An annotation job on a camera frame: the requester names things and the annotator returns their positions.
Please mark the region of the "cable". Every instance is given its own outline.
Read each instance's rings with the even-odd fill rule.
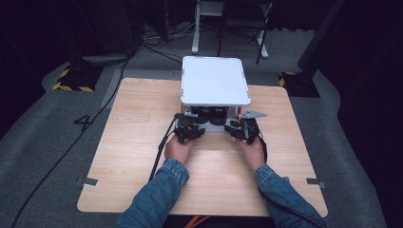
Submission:
[[[99,115],[101,115],[101,113],[105,110],[105,108],[107,107],[107,105],[110,103],[110,101],[112,100],[112,98],[115,96],[116,92],[118,91],[119,85],[120,85],[120,81],[122,80],[123,76],[124,76],[124,71],[125,71],[125,67],[128,63],[128,61],[131,59],[131,57],[126,58],[126,61],[124,62],[124,64],[121,67],[121,76],[119,78],[119,83],[116,85],[115,90],[113,91],[112,95],[110,96],[109,100],[107,100],[106,104],[97,112],[97,114],[95,115],[94,118],[92,118],[92,121],[90,122],[89,125],[87,125],[82,132],[78,135],[78,137],[74,140],[74,142],[68,147],[68,149],[62,154],[62,156],[59,158],[59,160],[53,164],[53,166],[49,169],[49,171],[45,174],[45,176],[38,182],[38,184],[35,186],[35,188],[32,190],[32,192],[29,194],[29,196],[27,197],[27,199],[25,200],[24,204],[21,206],[20,210],[18,211],[17,215],[14,218],[14,221],[11,225],[11,228],[14,228],[18,219],[20,218],[22,212],[24,211],[25,207],[27,206],[27,204],[29,203],[30,199],[33,197],[33,195],[36,193],[36,191],[39,189],[39,187],[42,185],[42,183],[45,182],[45,180],[50,176],[50,174],[53,172],[53,170],[57,167],[57,165],[63,160],[63,158],[68,154],[68,152],[70,152],[70,150],[72,149],[72,147],[81,139],[81,137],[83,137],[84,133],[86,133],[86,131],[89,129],[89,127],[95,122],[95,120],[98,118]]]
[[[255,42],[258,39],[258,33],[254,32],[252,39],[250,41],[245,41],[245,42],[229,42],[229,41],[222,41],[223,44],[227,44],[227,45],[239,45],[239,46],[254,46],[254,45],[250,45],[251,43]]]
[[[280,209],[282,209],[282,210],[284,210],[284,211],[290,212],[290,213],[292,213],[292,214],[294,214],[294,215],[296,215],[296,216],[298,216],[298,217],[300,217],[300,218],[302,218],[302,219],[305,219],[305,220],[307,220],[307,221],[313,223],[313,224],[314,224],[315,226],[317,226],[317,227],[320,227],[320,228],[326,228],[326,227],[327,227],[326,225],[324,225],[324,224],[322,224],[322,223],[320,223],[320,222],[318,222],[318,221],[315,221],[314,219],[308,217],[307,215],[305,215],[305,214],[303,214],[303,213],[300,213],[299,211],[297,211],[297,210],[295,210],[295,209],[293,209],[293,208],[291,208],[291,207],[284,206],[284,205],[282,205],[282,204],[280,204],[280,203],[278,203],[278,202],[275,202],[275,201],[273,201],[273,200],[267,198],[267,197],[264,196],[264,194],[260,191],[260,189],[259,189],[259,192],[260,192],[260,194],[264,197],[265,200],[267,200],[268,202],[272,203],[274,206],[276,206],[276,207],[278,207],[278,208],[280,208]]]
[[[177,119],[177,116],[178,116],[178,113],[175,114],[174,119],[172,120],[171,124],[169,125],[168,129],[166,130],[166,133],[163,136],[163,139],[161,140],[160,145],[158,146],[157,157],[155,158],[154,166],[152,167],[152,171],[150,174],[150,178],[148,179],[148,182],[150,182],[154,178],[154,174],[155,174],[155,171],[157,170],[158,162],[160,161],[161,154],[163,153],[163,147],[165,146],[166,141],[168,140],[168,137],[170,135],[169,131],[171,130],[172,125],[174,124],[175,120]]]
[[[143,43],[141,43],[141,46],[144,47],[144,48],[147,48],[147,49],[149,49],[149,50],[151,50],[151,51],[153,51],[153,52],[155,52],[155,53],[161,54],[161,55],[165,56],[166,58],[171,59],[171,60],[173,60],[173,61],[175,61],[175,62],[177,62],[177,63],[179,63],[179,64],[182,63],[181,61],[178,61],[178,60],[176,60],[176,59],[174,59],[174,58],[171,58],[171,57],[167,56],[166,54],[164,54],[164,53],[162,53],[162,52],[159,52],[159,51],[157,51],[157,50],[155,50],[155,49],[153,49],[153,48],[150,48],[150,47],[148,47],[147,45],[145,45],[145,44],[143,44]]]
[[[193,34],[189,34],[189,33],[186,33],[185,35],[183,35],[183,34],[184,34],[189,28],[191,28],[194,24],[195,24],[195,23],[190,24],[190,26],[184,28],[182,31],[177,31],[177,29],[174,28],[174,31],[168,34],[168,37],[172,37],[172,40],[169,40],[167,43],[163,44],[163,46],[166,45],[166,44],[168,44],[168,43],[171,42],[171,41],[180,40],[180,39],[175,39],[175,37],[193,35]],[[151,30],[146,31],[146,32],[144,33],[144,35],[145,35],[147,32],[151,32],[151,34],[150,34],[149,37],[144,37],[144,38],[143,38],[144,40],[155,40],[155,39],[159,39],[160,43],[163,42],[162,37],[159,36],[159,35],[155,35],[154,33],[152,33]]]
[[[140,50],[142,50],[142,51],[145,51],[145,52],[149,52],[149,53],[153,53],[154,51],[151,51],[151,50],[146,50],[146,49],[142,49],[142,48],[140,48]],[[174,56],[174,57],[176,57],[176,58],[178,58],[178,59],[182,59],[182,57],[181,56],[179,56],[179,55],[176,55],[176,54],[169,54],[169,53],[166,53],[166,52],[161,52],[161,51],[159,51],[160,53],[162,53],[162,54],[165,54],[165,55],[171,55],[171,56]]]
[[[113,65],[117,65],[117,64],[121,64],[124,63],[127,58],[131,58],[131,54],[133,51],[136,51],[137,47],[138,47],[138,43],[139,43],[139,37],[142,37],[143,35],[140,34],[138,36],[135,37],[135,41],[134,41],[134,45],[132,48],[128,49],[128,50],[123,50],[121,47],[109,47],[107,45],[104,44],[104,42],[100,39],[100,37],[96,34],[96,32],[94,31],[94,29],[92,28],[91,24],[89,23],[89,21],[87,20],[85,14],[83,13],[81,7],[77,4],[76,0],[73,0],[74,5],[76,7],[76,9],[80,12],[82,18],[84,19],[84,21],[86,22],[86,25],[88,27],[88,29],[91,31],[92,35],[95,37],[95,39],[99,42],[99,44],[104,47],[105,49],[113,52],[113,53],[122,53],[125,55],[124,58],[120,58],[120,59],[111,59],[111,60],[103,60],[103,61],[91,61],[91,60],[86,60],[83,59],[85,62],[89,63],[89,65],[91,67],[108,67],[108,66],[113,66]]]
[[[145,45],[147,45],[149,47],[153,47],[153,48],[155,48],[155,47],[164,47],[164,46],[168,45],[169,43],[171,43],[173,41],[179,41],[181,39],[184,39],[186,36],[193,35],[193,34],[190,34],[190,33],[183,34],[186,30],[187,30],[187,28],[184,29],[183,31],[174,30],[173,32],[169,33],[168,37],[170,37],[170,39],[167,42],[165,40],[163,40],[163,38],[161,36],[158,36],[158,35],[155,36],[153,33],[151,33],[151,35],[149,37],[144,37],[143,38],[143,43]],[[157,39],[158,39],[158,41],[157,41],[156,44],[151,44],[151,43],[146,43],[145,42],[145,41],[157,40]]]

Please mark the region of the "denim sleeve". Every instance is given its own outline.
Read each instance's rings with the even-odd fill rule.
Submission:
[[[118,227],[163,227],[189,173],[174,159],[167,159],[155,178],[134,197],[118,220]]]
[[[285,179],[276,174],[267,164],[261,165],[255,172],[255,179],[260,192],[269,200],[308,216],[326,226],[326,221],[315,208],[307,202]],[[317,227],[313,223],[300,218],[291,212],[266,202],[267,210],[278,228],[282,227]]]

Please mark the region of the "dark curtain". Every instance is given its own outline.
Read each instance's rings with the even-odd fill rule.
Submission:
[[[168,1],[168,25],[175,27],[182,22],[195,21],[197,0],[166,0]]]
[[[43,78],[68,61],[60,29],[69,32],[83,56],[102,53],[83,17],[91,23],[86,1],[76,1],[84,15],[70,0],[52,1],[62,12],[55,14],[49,1],[0,1],[0,138],[45,93]],[[72,29],[60,28],[55,18],[62,17]]]
[[[270,29],[317,30],[336,0],[278,0]]]
[[[388,227],[403,218],[402,12],[401,1],[345,1],[312,57],[340,93],[340,124]]]

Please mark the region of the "person's left hand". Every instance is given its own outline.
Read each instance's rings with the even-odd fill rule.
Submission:
[[[178,137],[175,135],[165,145],[165,158],[175,159],[178,160],[180,163],[185,164],[189,159],[190,150],[192,149],[195,142],[196,140],[192,140],[181,144],[178,141]]]

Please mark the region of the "wooden table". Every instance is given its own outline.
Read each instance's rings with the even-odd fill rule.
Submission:
[[[307,184],[316,175],[287,92],[281,87],[250,85],[249,108],[267,142],[268,164],[288,177],[297,191],[325,217],[320,188]],[[157,147],[181,107],[181,82],[124,79],[106,123],[78,201],[83,212],[123,212],[147,183]],[[186,164],[190,179],[172,215],[268,216],[253,173],[228,133],[206,132]]]

